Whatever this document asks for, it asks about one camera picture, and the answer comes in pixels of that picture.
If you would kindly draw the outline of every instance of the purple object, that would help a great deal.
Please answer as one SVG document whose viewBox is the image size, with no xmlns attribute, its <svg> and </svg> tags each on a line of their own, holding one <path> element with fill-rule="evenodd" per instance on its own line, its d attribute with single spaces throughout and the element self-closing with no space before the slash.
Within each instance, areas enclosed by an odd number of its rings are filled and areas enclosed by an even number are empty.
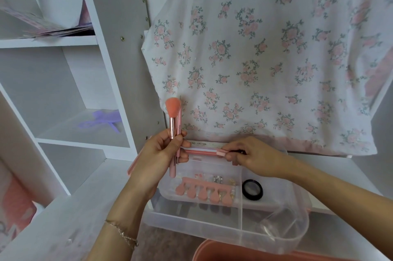
<svg viewBox="0 0 393 261">
<path fill-rule="evenodd" d="M 78 127 L 80 127 L 81 129 L 85 129 L 85 128 L 93 127 L 100 123 L 107 123 L 112 127 L 112 129 L 116 133 L 120 133 L 117 127 L 114 125 L 114 123 L 116 122 L 121 122 L 121 116 L 119 110 L 115 110 L 110 113 L 104 113 L 102 110 L 98 110 L 93 112 L 92 114 L 95 120 L 81 122 L 78 125 Z"/>
</svg>

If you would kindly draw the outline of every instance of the gold bracelet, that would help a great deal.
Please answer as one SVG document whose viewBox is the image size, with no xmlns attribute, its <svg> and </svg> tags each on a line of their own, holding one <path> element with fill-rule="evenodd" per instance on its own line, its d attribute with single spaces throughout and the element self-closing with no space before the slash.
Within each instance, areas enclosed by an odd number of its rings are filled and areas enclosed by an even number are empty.
<svg viewBox="0 0 393 261">
<path fill-rule="evenodd" d="M 133 247 L 132 249 L 134 249 L 136 246 L 139 245 L 139 244 L 138 244 L 138 240 L 136 240 L 136 239 L 134 239 L 134 238 L 131 238 L 131 237 L 128 237 L 127 235 L 125 235 L 124 231 L 121 230 L 121 228 L 120 228 L 118 225 L 116 225 L 116 224 L 114 224 L 114 223 L 111 223 L 111 222 L 108 221 L 108 220 L 105 220 L 105 223 L 111 225 L 112 227 L 115 227 L 115 228 L 118 230 L 118 232 L 120 233 L 121 237 L 122 237 L 122 238 L 125 240 L 125 242 L 128 244 L 129 247 L 131 247 L 130 241 L 133 241 L 133 242 L 135 243 L 135 245 L 134 245 L 134 247 Z"/>
</svg>

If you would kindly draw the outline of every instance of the pink bin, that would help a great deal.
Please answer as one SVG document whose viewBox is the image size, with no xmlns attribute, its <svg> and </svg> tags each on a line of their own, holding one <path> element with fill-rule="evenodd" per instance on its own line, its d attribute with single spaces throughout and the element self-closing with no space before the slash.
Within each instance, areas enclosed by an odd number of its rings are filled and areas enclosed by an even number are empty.
<svg viewBox="0 0 393 261">
<path fill-rule="evenodd" d="M 196 249 L 193 261 L 351 261 L 348 259 L 330 258 L 320 255 L 292 252 L 289 255 L 274 255 L 257 250 L 220 243 L 206 239 Z"/>
</svg>

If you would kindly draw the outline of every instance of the black compact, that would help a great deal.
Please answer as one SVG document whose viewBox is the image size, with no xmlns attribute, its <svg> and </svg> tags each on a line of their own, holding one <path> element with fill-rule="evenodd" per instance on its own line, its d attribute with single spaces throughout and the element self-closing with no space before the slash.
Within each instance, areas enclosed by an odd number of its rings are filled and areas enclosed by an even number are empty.
<svg viewBox="0 0 393 261">
<path fill-rule="evenodd" d="M 242 183 L 242 193 L 249 200 L 259 200 L 263 196 L 261 184 L 254 179 L 247 179 Z"/>
</svg>

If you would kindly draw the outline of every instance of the pink toe separator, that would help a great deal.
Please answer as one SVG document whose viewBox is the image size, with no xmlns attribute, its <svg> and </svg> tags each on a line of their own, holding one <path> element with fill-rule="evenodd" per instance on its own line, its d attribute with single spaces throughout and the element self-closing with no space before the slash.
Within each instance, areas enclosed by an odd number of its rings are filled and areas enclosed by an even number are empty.
<svg viewBox="0 0 393 261">
<path fill-rule="evenodd" d="M 217 204 L 220 201 L 219 191 L 225 191 L 226 194 L 222 198 L 222 203 L 225 206 L 232 206 L 232 198 L 230 195 L 232 186 L 230 185 L 216 184 L 215 182 L 183 177 L 181 184 L 179 184 L 175 189 L 177 195 L 184 195 L 185 184 L 190 185 L 190 188 L 187 190 L 187 196 L 191 199 L 194 199 L 197 196 L 197 186 L 201 186 L 202 189 L 199 190 L 198 193 L 199 200 L 206 201 L 208 199 L 208 189 L 213 189 L 213 191 L 210 193 L 210 202 Z"/>
</svg>

